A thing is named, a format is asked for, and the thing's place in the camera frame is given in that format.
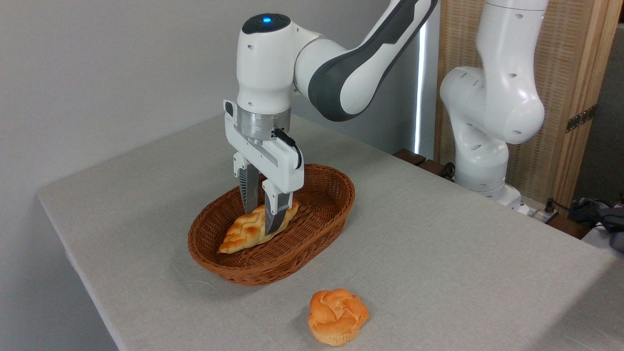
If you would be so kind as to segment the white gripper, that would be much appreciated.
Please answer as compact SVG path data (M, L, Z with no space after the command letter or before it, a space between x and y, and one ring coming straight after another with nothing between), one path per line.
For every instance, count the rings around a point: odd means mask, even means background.
M234 154L234 176L238 178L241 202L246 214L258 207L259 173L264 180L265 193L265 235L278 231L283 224L287 209L292 206L293 193L303 187L305 166L299 166L299 153L279 138L254 144L236 127L237 106L229 100L223 101L225 133L228 142L236 149Z

